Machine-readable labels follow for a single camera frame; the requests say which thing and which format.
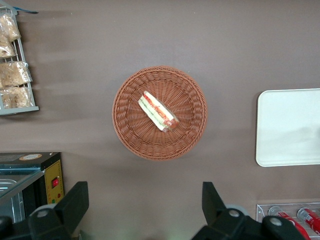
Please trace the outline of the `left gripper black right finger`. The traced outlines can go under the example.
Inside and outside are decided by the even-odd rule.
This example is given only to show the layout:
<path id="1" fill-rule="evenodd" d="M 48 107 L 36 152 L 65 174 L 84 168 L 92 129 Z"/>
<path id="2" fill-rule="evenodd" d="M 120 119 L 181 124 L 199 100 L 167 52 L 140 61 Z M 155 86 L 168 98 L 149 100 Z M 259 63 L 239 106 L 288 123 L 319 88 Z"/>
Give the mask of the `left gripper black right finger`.
<path id="1" fill-rule="evenodd" d="M 227 208 L 212 182 L 202 183 L 202 211 L 206 220 L 194 240 L 303 240 L 287 219 L 266 216 L 262 222 L 236 208 Z"/>

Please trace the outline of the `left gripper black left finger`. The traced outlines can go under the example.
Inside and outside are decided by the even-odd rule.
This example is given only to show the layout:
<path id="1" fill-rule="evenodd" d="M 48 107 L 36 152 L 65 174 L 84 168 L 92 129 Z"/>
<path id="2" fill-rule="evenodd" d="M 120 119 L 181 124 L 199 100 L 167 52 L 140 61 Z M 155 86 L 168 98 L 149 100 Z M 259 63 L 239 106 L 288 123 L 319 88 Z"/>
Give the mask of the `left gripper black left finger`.
<path id="1" fill-rule="evenodd" d="M 23 221 L 0 217 L 2 240 L 71 240 L 89 208 L 86 181 L 77 182 L 54 207 L 41 206 Z"/>

